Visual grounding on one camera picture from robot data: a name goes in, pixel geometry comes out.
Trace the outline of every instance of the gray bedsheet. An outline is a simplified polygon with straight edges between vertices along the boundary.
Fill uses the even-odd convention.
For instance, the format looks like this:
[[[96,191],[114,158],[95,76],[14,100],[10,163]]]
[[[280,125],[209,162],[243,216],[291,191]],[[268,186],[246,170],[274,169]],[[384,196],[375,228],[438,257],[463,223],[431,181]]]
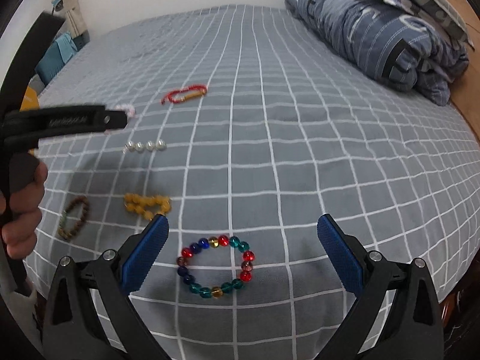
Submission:
[[[159,103],[190,83],[207,83],[207,96]],[[316,238],[324,212],[367,249],[423,257],[440,299],[478,249],[480,150],[459,113],[366,78],[287,11],[230,5],[120,28],[81,50],[40,102],[129,103],[138,116],[124,131],[42,142],[50,174],[30,276],[46,294],[63,255],[93,259],[141,231],[124,193],[169,195],[169,239],[131,300],[174,359],[312,359],[354,300]],[[159,137],[166,151],[122,152],[127,140]],[[56,227],[78,194],[91,217],[66,243]],[[205,300],[180,282],[175,259],[222,233],[256,253],[253,280]],[[212,286],[239,261],[229,248],[207,250],[191,270]]]

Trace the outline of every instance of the red glass bead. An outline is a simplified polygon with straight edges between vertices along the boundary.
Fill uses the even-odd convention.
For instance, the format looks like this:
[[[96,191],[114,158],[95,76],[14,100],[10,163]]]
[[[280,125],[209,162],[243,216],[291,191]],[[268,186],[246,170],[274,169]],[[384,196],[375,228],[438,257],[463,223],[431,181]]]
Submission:
[[[182,250],[181,250],[181,255],[185,258],[190,258],[191,256],[193,256],[194,254],[191,252],[190,248],[189,247],[184,247]]]
[[[254,252],[252,252],[251,250],[247,250],[246,252],[243,252],[243,259],[244,259],[245,261],[253,261],[253,260],[255,260]]]
[[[251,263],[251,261],[244,261],[241,264],[241,268],[243,271],[250,272],[254,268],[254,265]]]
[[[221,235],[218,237],[218,243],[222,246],[227,246],[230,244],[230,239],[226,235]]]
[[[244,282],[250,281],[251,280],[251,273],[247,272],[247,271],[242,271],[240,273],[240,280],[244,281]]]

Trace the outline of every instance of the wooden bead bracelet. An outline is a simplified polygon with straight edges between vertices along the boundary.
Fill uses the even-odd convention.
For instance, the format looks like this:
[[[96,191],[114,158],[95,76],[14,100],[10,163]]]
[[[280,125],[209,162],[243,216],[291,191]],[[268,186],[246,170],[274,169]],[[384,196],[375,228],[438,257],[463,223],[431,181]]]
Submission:
[[[200,253],[203,249],[208,249],[209,247],[216,248],[219,245],[230,245],[232,248],[238,249],[243,253],[242,271],[238,278],[233,279],[231,282],[223,283],[221,286],[212,288],[203,287],[195,282],[195,277],[189,272],[187,268],[188,261],[194,254]],[[200,296],[205,299],[211,297],[220,298],[223,294],[229,294],[233,290],[240,290],[243,287],[243,283],[251,280],[251,270],[254,268],[253,260],[255,260],[255,255],[250,250],[249,244],[240,241],[238,237],[233,236],[229,238],[226,235],[221,235],[218,238],[201,238],[198,242],[194,242],[189,247],[182,249],[181,256],[177,258],[177,273],[183,278],[183,282],[189,286],[191,293],[200,294]]]
[[[67,221],[67,215],[68,213],[73,210],[78,204],[82,204],[82,214],[80,216],[80,219],[75,222],[75,225],[73,225],[73,228],[71,230],[65,229],[65,223]],[[90,203],[88,202],[88,199],[86,196],[77,196],[75,199],[73,199],[69,205],[65,208],[63,211],[63,214],[60,218],[60,221],[58,223],[58,235],[65,239],[66,241],[71,240],[73,237],[75,237],[78,233],[78,231],[83,227],[85,224],[87,217],[88,217],[88,211],[90,210]]]

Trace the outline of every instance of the white pearl bead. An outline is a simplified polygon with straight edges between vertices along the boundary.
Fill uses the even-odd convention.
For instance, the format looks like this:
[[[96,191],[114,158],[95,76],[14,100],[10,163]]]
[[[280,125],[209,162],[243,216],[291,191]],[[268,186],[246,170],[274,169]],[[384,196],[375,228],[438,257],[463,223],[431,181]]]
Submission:
[[[129,152],[134,152],[135,151],[135,143],[133,143],[131,140],[129,140],[125,144],[125,149],[127,149]]]
[[[145,147],[149,152],[152,152],[153,150],[155,150],[155,144],[151,140],[147,142]]]
[[[145,150],[145,146],[143,145],[143,143],[138,142],[135,145],[135,149],[136,149],[137,152],[141,153],[141,152],[143,152],[143,150]]]
[[[161,152],[164,151],[167,148],[167,144],[165,143],[165,141],[163,139],[160,139],[157,142],[156,146],[157,146],[157,150],[160,150]]]

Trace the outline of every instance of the bracelet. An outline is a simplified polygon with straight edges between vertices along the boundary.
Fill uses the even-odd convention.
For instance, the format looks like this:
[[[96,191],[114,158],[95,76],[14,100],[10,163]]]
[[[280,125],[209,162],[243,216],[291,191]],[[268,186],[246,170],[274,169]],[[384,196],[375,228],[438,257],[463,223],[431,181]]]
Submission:
[[[125,209],[128,212],[136,212],[137,214],[143,216],[147,221],[151,221],[155,214],[146,210],[145,207],[153,207],[158,204],[160,207],[157,211],[157,214],[165,216],[170,212],[170,198],[165,196],[140,196],[136,193],[126,193],[123,196],[125,202]]]
[[[238,278],[233,279],[231,282],[223,283],[221,286],[212,288],[203,287],[196,283],[195,277],[190,274],[187,268],[188,261],[194,254],[200,253],[203,249],[208,249],[209,247],[216,248],[219,245],[230,245],[232,248],[238,249],[243,253],[242,271]],[[250,245],[244,241],[240,241],[238,237],[233,236],[229,238],[226,235],[221,235],[218,238],[201,238],[198,242],[194,242],[189,247],[182,249],[181,257],[177,258],[177,273],[183,278],[183,282],[189,286],[191,293],[200,294],[200,296],[205,299],[211,297],[220,298],[223,294],[229,294],[233,290],[240,290],[243,287],[243,283],[251,280],[251,270],[254,268],[253,260],[255,260],[255,255],[250,250]]]
[[[179,93],[186,93],[190,91],[192,91],[192,93],[188,93],[181,97],[176,97],[176,98],[174,97],[174,95],[178,95]],[[185,88],[176,89],[174,91],[167,93],[165,96],[162,97],[162,100],[160,100],[160,102],[163,105],[165,104],[165,101],[168,100],[171,103],[178,104],[178,103],[183,103],[187,100],[193,99],[194,97],[203,96],[206,93],[207,93],[206,85],[202,85],[202,84],[190,85]]]
[[[78,204],[83,205],[82,215],[80,216],[80,219],[78,221],[76,221],[75,225],[73,225],[73,228],[71,230],[66,230],[65,229],[65,222],[67,221],[67,215]],[[60,235],[63,239],[65,239],[67,241],[69,241],[72,237],[75,237],[75,235],[77,235],[78,231],[85,224],[85,222],[87,220],[89,210],[90,210],[90,204],[89,204],[86,196],[78,196],[75,199],[73,199],[69,203],[69,205],[66,207],[66,209],[63,211],[63,214],[60,217],[60,221],[58,223],[58,235]]]

